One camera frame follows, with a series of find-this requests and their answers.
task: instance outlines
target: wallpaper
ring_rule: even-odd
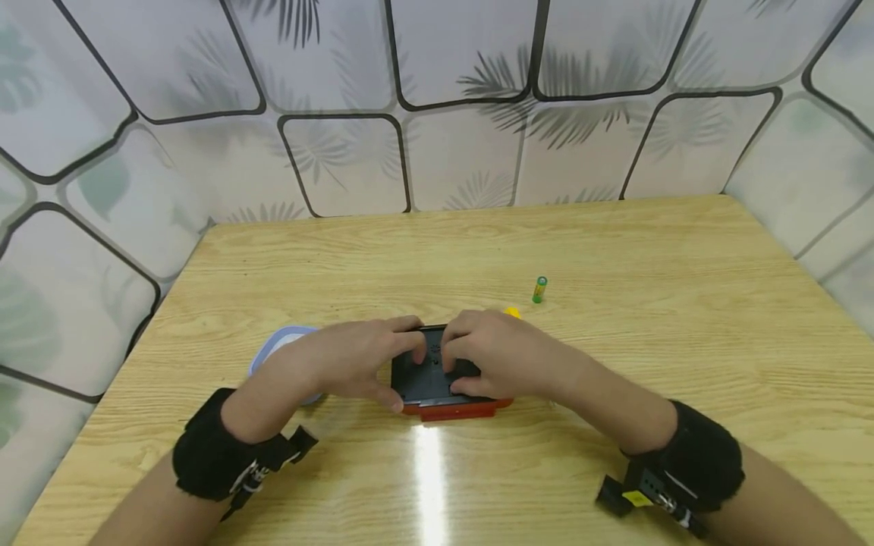
[[[872,66],[874,0],[0,1],[0,544],[213,223],[725,192],[874,334]]]

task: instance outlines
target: wrist strap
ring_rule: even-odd
[[[296,465],[303,456],[318,443],[314,436],[305,428],[298,426],[291,438],[285,439],[281,434],[273,436],[260,444],[262,452],[252,465],[238,478],[237,491],[231,499],[231,506],[221,517],[223,522],[234,512],[243,508],[252,495],[261,490],[261,483],[271,472],[279,472],[286,463]]]
[[[628,458],[655,474],[667,493],[695,513],[716,512],[744,482],[740,444],[688,405],[676,408],[676,432],[663,448]]]
[[[269,473],[300,461],[318,442],[303,427],[290,439],[277,434],[258,444],[238,440],[221,418],[222,405],[233,393],[234,389],[216,390],[185,426],[172,453],[179,489],[211,501],[233,497],[223,520],[260,490]]]

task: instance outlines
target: blue container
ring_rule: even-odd
[[[267,342],[264,343],[264,346],[261,347],[261,350],[258,351],[258,354],[255,355],[254,359],[252,359],[252,363],[249,364],[249,376],[255,373],[258,367],[261,366],[261,363],[267,360],[267,357],[272,355],[279,347],[288,345],[310,332],[315,332],[317,329],[318,328],[309,328],[306,326],[286,326],[276,330],[273,335],[267,338]],[[302,405],[312,404],[320,397],[322,397],[321,394],[316,394],[315,396],[304,400]]]

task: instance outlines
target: wooden table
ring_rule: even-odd
[[[538,275],[545,301],[531,303]],[[210,393],[286,324],[515,305],[615,370],[706,411],[874,540],[874,346],[730,197],[219,225],[24,525],[84,543]],[[215,543],[692,543],[664,514],[593,505],[616,448],[518,399],[423,425],[330,398],[322,442]]]

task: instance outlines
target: forearm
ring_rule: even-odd
[[[288,422],[306,394],[289,392],[283,411],[266,413],[260,407],[263,390],[272,378],[265,371],[245,382],[222,406],[221,418],[233,436],[247,444],[272,438]],[[203,544],[219,525],[230,499],[209,501],[176,486],[172,453],[168,453],[134,487],[103,523],[93,546]]]
[[[203,544],[229,505],[230,500],[208,501],[178,489],[168,453],[118,505],[91,544]]]
[[[676,410],[667,399],[582,353],[566,369],[572,381],[557,386],[553,399],[624,452],[661,449],[676,432]],[[741,445],[741,452],[743,485],[721,510],[704,516],[713,535],[735,545],[864,546],[850,526],[799,481],[749,447]]]

